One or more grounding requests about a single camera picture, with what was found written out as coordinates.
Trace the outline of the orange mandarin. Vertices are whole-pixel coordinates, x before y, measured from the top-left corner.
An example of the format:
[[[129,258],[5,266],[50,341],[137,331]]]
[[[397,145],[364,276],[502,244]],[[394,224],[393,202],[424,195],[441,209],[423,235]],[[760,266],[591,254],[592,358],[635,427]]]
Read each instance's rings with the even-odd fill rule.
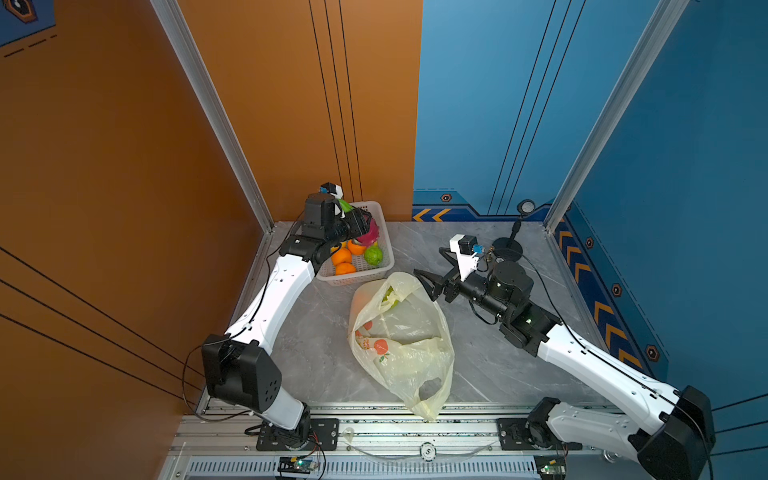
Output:
[[[353,255],[351,251],[346,247],[337,249],[331,256],[331,261],[334,266],[338,266],[345,263],[352,263]]]
[[[349,240],[347,248],[353,256],[363,256],[367,250],[365,245],[360,244],[356,240]]]
[[[349,275],[356,272],[357,268],[352,263],[344,262],[335,266],[336,276]]]

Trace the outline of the pink dragon fruit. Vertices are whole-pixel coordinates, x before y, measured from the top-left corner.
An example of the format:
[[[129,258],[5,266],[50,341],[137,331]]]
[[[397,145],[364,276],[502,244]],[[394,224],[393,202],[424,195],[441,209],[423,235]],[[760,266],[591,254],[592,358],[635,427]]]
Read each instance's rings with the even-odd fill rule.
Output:
[[[366,209],[354,207],[345,200],[339,201],[342,210],[342,220],[346,225],[349,240],[370,246],[379,237],[379,227],[373,215]]]

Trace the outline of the translucent printed plastic bag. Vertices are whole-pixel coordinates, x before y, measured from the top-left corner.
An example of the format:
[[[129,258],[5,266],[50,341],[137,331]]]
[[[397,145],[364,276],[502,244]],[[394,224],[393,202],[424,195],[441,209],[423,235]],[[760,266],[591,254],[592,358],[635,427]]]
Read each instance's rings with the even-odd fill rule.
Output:
[[[399,296],[383,305],[389,286]],[[395,272],[354,293],[348,343],[360,366],[427,422],[437,420],[451,393],[455,350],[447,319],[415,276]]]

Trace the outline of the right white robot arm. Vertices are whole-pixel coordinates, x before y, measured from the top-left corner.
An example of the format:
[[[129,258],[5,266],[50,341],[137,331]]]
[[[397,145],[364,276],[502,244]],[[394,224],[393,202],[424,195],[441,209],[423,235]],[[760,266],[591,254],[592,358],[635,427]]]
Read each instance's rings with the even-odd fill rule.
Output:
[[[518,263],[502,261],[487,276],[462,278],[457,267],[444,275],[414,275],[431,299],[465,297],[473,310],[493,316],[513,346],[569,373],[618,409],[606,413],[546,397],[527,419],[531,443],[602,449],[638,463],[654,479],[697,479],[714,470],[716,434],[707,395],[651,378],[576,334],[531,301],[534,282]]]

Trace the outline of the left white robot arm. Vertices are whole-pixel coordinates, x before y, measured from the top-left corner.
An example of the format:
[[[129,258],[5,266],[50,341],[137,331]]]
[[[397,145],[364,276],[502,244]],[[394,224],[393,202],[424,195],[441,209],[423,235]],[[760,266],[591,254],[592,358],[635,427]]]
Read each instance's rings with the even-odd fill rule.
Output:
[[[370,231],[371,214],[345,211],[342,197],[331,183],[308,196],[299,231],[281,243],[257,297],[224,335],[211,335],[201,346],[210,397],[256,413],[292,449],[309,441],[310,409],[282,387],[271,353],[288,313],[332,249]]]

